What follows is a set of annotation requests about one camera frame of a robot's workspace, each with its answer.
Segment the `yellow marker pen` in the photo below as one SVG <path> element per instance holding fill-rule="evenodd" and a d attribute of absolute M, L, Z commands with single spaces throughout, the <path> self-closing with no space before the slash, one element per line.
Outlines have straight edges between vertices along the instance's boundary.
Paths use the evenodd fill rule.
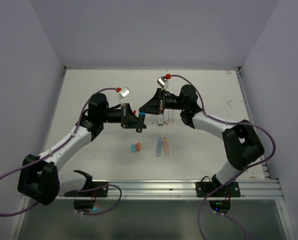
<path fill-rule="evenodd" d="M 168 110 L 168 123 L 170 124 L 172 122 L 172 111 Z"/>

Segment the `light blue highlighter cap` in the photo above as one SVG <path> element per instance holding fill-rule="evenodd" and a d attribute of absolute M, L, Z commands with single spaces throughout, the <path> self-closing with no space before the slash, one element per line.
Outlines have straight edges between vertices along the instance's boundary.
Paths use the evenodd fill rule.
<path fill-rule="evenodd" d="M 134 153 L 134 152 L 137 152 L 137 146 L 136 146 L 136 144 L 132 144 L 131 145 L 131 151 Z"/>

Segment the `pastel highlighter pen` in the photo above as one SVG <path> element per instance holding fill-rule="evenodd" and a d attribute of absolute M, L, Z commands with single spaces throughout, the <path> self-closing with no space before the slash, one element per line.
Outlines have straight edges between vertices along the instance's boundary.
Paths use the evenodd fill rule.
<path fill-rule="evenodd" d="M 164 156 L 168 157 L 170 155 L 169 142 L 166 137 L 163 137 L 163 151 L 164 151 Z"/>

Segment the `light blue highlighter pen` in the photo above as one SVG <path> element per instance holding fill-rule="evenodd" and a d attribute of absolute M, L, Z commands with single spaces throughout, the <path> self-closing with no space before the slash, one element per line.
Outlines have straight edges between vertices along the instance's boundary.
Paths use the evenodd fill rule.
<path fill-rule="evenodd" d="M 157 140 L 157 146 L 156 146 L 156 157 L 160 157 L 162 154 L 162 148 L 163 148 L 163 140 L 159 138 Z"/>

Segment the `pink marker pen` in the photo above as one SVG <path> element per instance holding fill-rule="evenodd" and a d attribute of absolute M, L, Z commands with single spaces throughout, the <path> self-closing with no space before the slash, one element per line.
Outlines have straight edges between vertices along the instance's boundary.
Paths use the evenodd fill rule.
<path fill-rule="evenodd" d="M 175 111 L 174 110 L 172 110 L 172 122 L 174 122 L 175 121 Z"/>

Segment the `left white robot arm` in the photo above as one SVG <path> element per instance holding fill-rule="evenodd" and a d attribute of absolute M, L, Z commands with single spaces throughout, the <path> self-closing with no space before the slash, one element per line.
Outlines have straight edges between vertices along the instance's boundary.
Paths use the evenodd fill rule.
<path fill-rule="evenodd" d="M 95 93 L 86 102 L 75 127 L 67 136 L 40 155 L 29 154 L 25 157 L 18 180 L 18 192 L 45 206 L 59 194 L 90 195 L 94 184 L 88 173 L 74 170 L 74 177 L 70 180 L 60 180 L 58 174 L 81 148 L 99 136 L 105 123 L 117 123 L 123 129 L 146 128 L 129 103 L 117 109 L 112 108 L 105 94 Z"/>

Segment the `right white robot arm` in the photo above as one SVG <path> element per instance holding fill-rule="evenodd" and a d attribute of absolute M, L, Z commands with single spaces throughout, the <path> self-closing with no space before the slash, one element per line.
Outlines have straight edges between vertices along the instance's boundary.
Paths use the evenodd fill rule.
<path fill-rule="evenodd" d="M 203 130 L 221 139 L 227 161 L 212 176 L 210 185 L 213 194 L 223 196 L 229 191 L 227 181 L 255 162 L 265 150 L 250 122 L 243 120 L 233 125 L 223 120 L 218 122 L 214 117 L 204 114 L 197 100 L 196 89 L 189 84 L 182 86 L 178 96 L 158 88 L 154 96 L 140 107 L 139 114 L 161 115 L 164 110 L 180 110 L 184 125 Z"/>

